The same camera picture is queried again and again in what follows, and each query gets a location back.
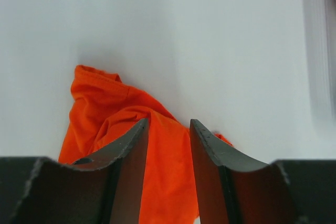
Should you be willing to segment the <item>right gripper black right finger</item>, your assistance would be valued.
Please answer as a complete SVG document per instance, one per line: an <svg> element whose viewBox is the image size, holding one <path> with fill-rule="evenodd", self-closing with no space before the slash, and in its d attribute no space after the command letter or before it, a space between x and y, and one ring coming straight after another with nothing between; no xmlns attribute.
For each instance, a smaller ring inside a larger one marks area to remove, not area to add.
<svg viewBox="0 0 336 224"><path fill-rule="evenodd" d="M335 223L335 161L258 161L191 120L201 223Z"/></svg>

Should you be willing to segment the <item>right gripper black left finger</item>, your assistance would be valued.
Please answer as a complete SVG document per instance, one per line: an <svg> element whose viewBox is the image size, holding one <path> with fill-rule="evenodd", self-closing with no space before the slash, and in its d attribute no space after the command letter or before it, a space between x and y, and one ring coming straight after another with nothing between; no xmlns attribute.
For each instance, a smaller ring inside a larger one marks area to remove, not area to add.
<svg viewBox="0 0 336 224"><path fill-rule="evenodd" d="M72 164L1 158L1 223L138 223L149 123Z"/></svg>

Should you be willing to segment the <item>orange t shirt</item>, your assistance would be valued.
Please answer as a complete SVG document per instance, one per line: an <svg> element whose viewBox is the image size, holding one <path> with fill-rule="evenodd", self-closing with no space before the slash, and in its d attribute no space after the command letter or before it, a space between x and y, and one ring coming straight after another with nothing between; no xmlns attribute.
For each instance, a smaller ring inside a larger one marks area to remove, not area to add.
<svg viewBox="0 0 336 224"><path fill-rule="evenodd" d="M158 100L116 73L78 65L74 104L58 160L73 163L149 120L140 223L193 223L199 216L190 131Z"/></svg>

